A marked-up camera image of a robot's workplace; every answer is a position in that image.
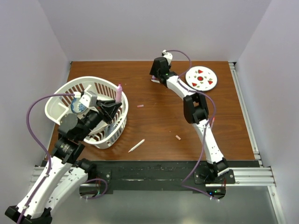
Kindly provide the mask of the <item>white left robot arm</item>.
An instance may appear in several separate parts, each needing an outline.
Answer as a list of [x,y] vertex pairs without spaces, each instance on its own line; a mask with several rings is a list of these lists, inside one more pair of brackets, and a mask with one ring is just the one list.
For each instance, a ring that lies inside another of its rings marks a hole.
[[80,184],[96,181],[97,166],[87,159],[78,160],[83,141],[100,122],[111,124],[121,102],[81,99],[86,107],[83,116],[65,107],[59,113],[58,140],[37,181],[5,215],[17,224],[49,224],[52,213]]

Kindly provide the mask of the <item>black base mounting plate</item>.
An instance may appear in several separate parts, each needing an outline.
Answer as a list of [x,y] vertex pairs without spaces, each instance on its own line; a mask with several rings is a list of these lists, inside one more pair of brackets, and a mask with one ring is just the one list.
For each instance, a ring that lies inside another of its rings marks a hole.
[[257,161],[229,161],[229,171],[220,177],[212,174],[206,161],[87,161],[83,159],[71,171],[83,167],[87,184],[99,183],[101,193],[115,191],[192,191],[208,196],[223,196],[226,186],[237,182],[237,171],[258,168]]

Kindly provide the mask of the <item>aluminium frame rail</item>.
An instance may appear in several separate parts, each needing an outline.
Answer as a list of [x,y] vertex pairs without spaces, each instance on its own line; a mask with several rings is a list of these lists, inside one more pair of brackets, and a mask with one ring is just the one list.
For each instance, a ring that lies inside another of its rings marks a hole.
[[[258,150],[258,146],[256,144],[256,139],[255,139],[255,136],[254,136],[254,133],[253,133],[253,130],[252,130],[252,126],[251,126],[251,122],[250,122],[250,119],[249,119],[248,111],[247,111],[246,104],[245,104],[245,101],[243,99],[242,91],[241,91],[241,88],[240,88],[238,75],[236,73],[236,69],[235,69],[236,62],[229,62],[228,64],[229,64],[229,67],[230,67],[230,70],[231,70],[231,73],[232,73],[232,78],[233,78],[233,81],[234,81],[234,84],[235,84],[235,88],[236,88],[236,92],[237,92],[238,99],[239,99],[239,102],[240,102],[240,106],[241,106],[241,109],[242,109],[244,121],[245,121],[246,128],[247,128],[247,131],[248,131],[248,134],[249,134],[249,139],[250,139],[250,143],[251,143],[252,150],[253,150],[253,153],[254,153],[254,157],[259,162],[260,167],[263,168],[263,162],[262,162],[262,159],[261,159],[261,156],[260,156],[260,152]],[[283,211],[282,211],[281,203],[280,203],[278,195],[277,195],[274,175],[273,175],[273,172],[271,170],[271,167],[269,167],[269,169],[271,171],[270,178],[272,180],[272,183],[269,183],[266,186],[268,188],[268,193],[269,193],[270,198],[271,198],[271,204],[272,204],[273,209],[275,211],[275,216],[278,219],[278,223],[279,224],[285,224],[286,220],[285,220],[285,216],[284,216]]]

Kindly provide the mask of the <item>white plastic basket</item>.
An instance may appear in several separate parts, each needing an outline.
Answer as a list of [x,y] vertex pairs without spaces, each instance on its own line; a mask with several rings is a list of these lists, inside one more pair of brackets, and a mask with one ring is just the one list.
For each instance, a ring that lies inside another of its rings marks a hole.
[[[71,101],[75,97],[71,96],[71,93],[92,91],[97,94],[98,100],[113,100],[116,96],[116,88],[117,86],[113,83],[99,77],[86,76],[73,79],[55,92],[56,94],[66,93],[66,96],[49,98],[45,105],[45,114],[48,119],[60,125],[60,120],[63,116],[73,113],[70,106]],[[109,136],[103,133],[88,135],[84,139],[85,143],[94,145],[99,149],[107,149],[118,140],[127,122],[128,99],[124,92],[122,93],[121,102],[122,106],[118,109],[112,120],[112,124],[116,125],[114,131]],[[89,109],[87,108],[84,113],[76,115],[78,118],[83,119],[88,112]]]

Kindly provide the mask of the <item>white watermelon pattern plate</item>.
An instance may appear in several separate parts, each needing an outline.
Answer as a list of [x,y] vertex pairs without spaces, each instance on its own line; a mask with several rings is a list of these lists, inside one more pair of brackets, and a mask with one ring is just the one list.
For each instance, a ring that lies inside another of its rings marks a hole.
[[185,80],[191,88],[198,91],[210,91],[218,82],[216,74],[204,66],[190,68],[185,75]]

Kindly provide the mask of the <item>blue patterned dish in basket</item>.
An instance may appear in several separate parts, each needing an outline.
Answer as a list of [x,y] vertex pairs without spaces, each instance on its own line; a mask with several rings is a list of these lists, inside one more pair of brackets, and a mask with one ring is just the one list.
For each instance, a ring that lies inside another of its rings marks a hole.
[[115,124],[107,125],[106,128],[105,128],[106,136],[109,136],[114,131],[115,128],[116,128]]

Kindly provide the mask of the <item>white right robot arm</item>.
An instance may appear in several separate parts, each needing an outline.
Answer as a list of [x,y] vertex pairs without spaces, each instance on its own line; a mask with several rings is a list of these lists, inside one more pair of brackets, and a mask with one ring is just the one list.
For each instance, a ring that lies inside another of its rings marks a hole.
[[171,71],[171,60],[166,56],[154,59],[149,74],[183,100],[184,118],[197,132],[206,155],[207,176],[211,182],[219,183],[229,171],[229,166],[210,127],[206,102],[208,95],[185,84],[174,71]]

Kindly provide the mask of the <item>white thin pen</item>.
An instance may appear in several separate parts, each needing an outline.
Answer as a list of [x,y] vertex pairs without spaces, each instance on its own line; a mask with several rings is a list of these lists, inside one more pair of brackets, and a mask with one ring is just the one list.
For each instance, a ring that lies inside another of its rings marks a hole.
[[135,146],[133,146],[128,153],[133,152],[135,149],[137,149],[141,144],[145,142],[145,139],[142,139],[140,142],[138,142]]

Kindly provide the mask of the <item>blue white porcelain bowl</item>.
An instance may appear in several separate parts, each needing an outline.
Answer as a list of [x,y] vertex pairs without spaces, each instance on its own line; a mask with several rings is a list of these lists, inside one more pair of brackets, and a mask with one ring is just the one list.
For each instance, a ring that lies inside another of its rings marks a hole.
[[87,110],[87,107],[84,106],[80,101],[79,101],[79,98],[74,98],[72,101],[71,101],[71,111],[74,113],[74,114],[82,114],[84,113],[86,110]]

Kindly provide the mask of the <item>pink highlighter pen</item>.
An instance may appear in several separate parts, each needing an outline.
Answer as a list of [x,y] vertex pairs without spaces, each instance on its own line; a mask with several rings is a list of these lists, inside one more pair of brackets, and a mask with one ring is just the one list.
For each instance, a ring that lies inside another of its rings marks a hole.
[[116,96],[115,96],[115,102],[120,103],[122,98],[122,85],[118,84],[116,88]]

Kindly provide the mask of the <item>beige grey ceramic plate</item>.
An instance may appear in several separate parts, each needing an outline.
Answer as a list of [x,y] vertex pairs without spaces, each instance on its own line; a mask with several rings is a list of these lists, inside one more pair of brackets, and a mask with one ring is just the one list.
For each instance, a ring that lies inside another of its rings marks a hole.
[[105,121],[101,121],[88,135],[95,135],[99,133],[105,134],[108,131],[109,124]]

